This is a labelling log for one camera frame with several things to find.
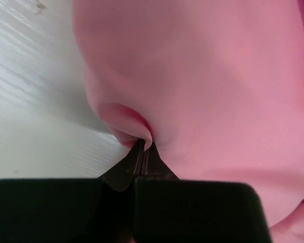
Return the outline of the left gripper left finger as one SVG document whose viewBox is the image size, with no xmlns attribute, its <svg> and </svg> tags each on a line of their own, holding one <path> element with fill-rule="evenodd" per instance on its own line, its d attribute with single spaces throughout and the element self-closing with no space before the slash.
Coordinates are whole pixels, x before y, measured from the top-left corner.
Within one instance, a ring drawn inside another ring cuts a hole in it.
<svg viewBox="0 0 304 243">
<path fill-rule="evenodd" d="M 129 242 L 144 141 L 98 178 L 0 179 L 0 242 Z"/>
</svg>

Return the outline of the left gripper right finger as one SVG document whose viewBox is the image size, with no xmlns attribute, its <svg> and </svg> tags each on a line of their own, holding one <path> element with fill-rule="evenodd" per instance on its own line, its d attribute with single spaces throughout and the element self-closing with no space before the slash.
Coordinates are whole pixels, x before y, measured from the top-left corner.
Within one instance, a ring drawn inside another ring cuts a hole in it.
<svg viewBox="0 0 304 243">
<path fill-rule="evenodd" d="M 271 242 L 259 196 L 245 183 L 180 180 L 152 145 L 133 182 L 136 242 Z"/>
</svg>

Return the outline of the pink satin pillowcase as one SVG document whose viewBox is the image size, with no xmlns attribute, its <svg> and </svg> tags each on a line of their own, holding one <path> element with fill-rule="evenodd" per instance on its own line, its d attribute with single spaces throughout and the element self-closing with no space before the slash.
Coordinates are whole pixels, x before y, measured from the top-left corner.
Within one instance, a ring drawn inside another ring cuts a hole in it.
<svg viewBox="0 0 304 243">
<path fill-rule="evenodd" d="M 259 194 L 304 242 L 304 1 L 73 1 L 88 102 L 180 178 Z"/>
</svg>

